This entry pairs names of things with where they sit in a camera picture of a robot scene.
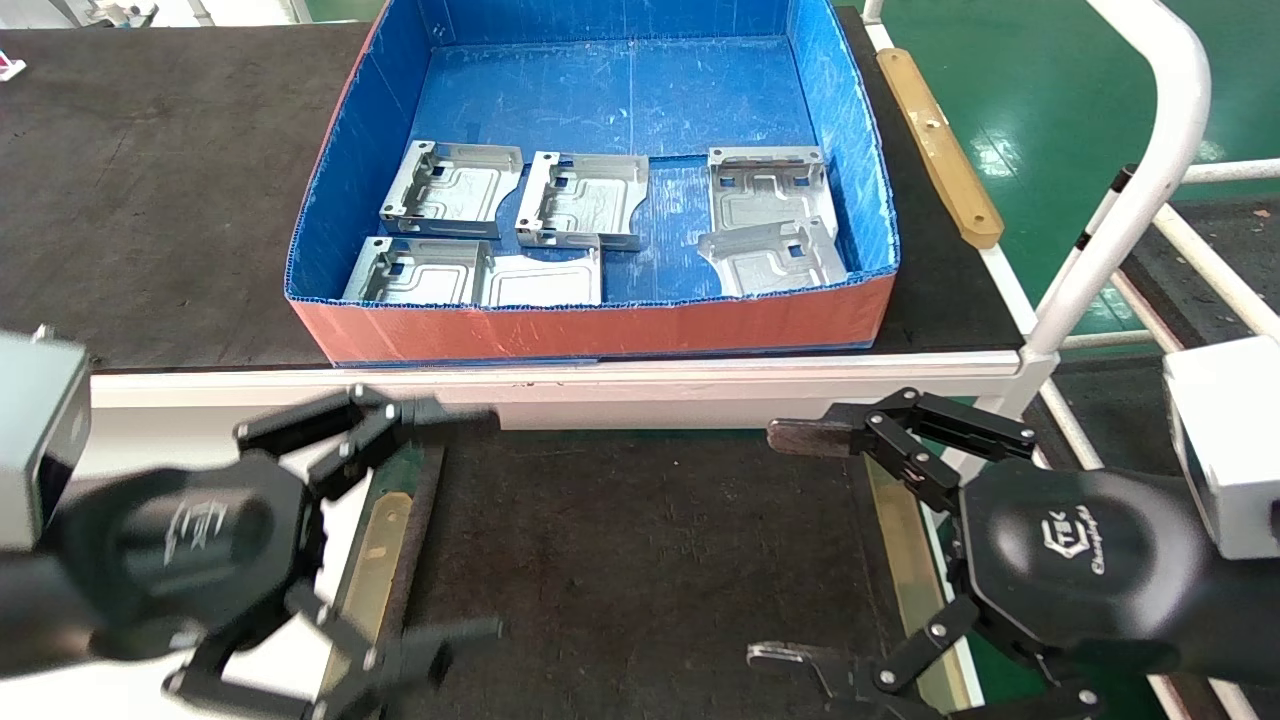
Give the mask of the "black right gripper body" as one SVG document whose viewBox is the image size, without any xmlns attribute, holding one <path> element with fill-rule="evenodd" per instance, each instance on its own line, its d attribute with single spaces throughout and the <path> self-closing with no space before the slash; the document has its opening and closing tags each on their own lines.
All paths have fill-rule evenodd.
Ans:
<svg viewBox="0 0 1280 720">
<path fill-rule="evenodd" d="M 1179 667 L 1216 553 L 1183 479 L 991 465 L 960 489 L 959 515 L 969 588 L 1027 644 Z"/>
</svg>

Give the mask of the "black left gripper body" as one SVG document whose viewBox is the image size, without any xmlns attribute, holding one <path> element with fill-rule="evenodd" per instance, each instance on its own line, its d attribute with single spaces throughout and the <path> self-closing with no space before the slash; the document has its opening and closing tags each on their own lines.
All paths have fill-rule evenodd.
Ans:
<svg viewBox="0 0 1280 720">
<path fill-rule="evenodd" d="M 266 454 L 78 480 L 40 542 L 40 629 L 76 659 L 143 661 L 215 635 L 251 650 L 323 564 L 319 497 Z"/>
</svg>

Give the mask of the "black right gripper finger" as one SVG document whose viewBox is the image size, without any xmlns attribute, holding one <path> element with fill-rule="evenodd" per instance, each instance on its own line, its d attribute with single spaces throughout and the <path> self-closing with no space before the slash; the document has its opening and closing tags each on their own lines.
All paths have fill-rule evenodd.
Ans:
<svg viewBox="0 0 1280 720">
<path fill-rule="evenodd" d="M 1101 696 L 1079 679 L 1060 682 L 1043 694 L 950 714 L 914 700 L 910 689 L 920 675 L 979 619 L 979 606 L 960 596 L 884 659 L 851 659 L 835 648 L 768 641 L 748 647 L 748 666 L 806 674 L 826 697 L 826 707 L 842 719 L 1094 719 L 1101 714 Z"/>
<path fill-rule="evenodd" d="M 768 445 L 780 454 L 870 457 L 937 512 L 957 511 L 963 479 L 928 443 L 1002 461 L 1032 459 L 1036 439 L 1019 420 L 910 387 L 874 404 L 833 404 L 818 419 L 778 418 L 767 427 Z"/>
</svg>

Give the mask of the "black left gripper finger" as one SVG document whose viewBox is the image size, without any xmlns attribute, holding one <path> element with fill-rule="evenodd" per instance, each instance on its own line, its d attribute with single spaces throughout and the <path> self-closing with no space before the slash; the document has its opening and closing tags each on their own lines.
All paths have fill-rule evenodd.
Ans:
<svg viewBox="0 0 1280 720">
<path fill-rule="evenodd" d="M 504 630 L 499 618 L 471 618 L 413 626 L 372 643 L 310 585 L 292 585 L 276 606 L 291 618 L 302 618 L 347 660 L 346 674 L 329 691 L 307 700 L 223 676 L 241 642 L 265 623 L 266 614 L 255 611 L 201 641 L 191 659 L 165 679 L 165 694 L 195 708 L 247 719 L 366 719 L 406 685 L 443 682 L 461 652 L 498 641 Z"/>
<path fill-rule="evenodd" d="M 282 457 L 337 438 L 337 447 L 305 475 L 312 497 L 337 501 L 406 445 L 445 445 L 499 428 L 490 407 L 447 409 L 431 395 L 390 398 L 370 386 L 351 386 L 238 425 L 236 446 Z"/>
</svg>

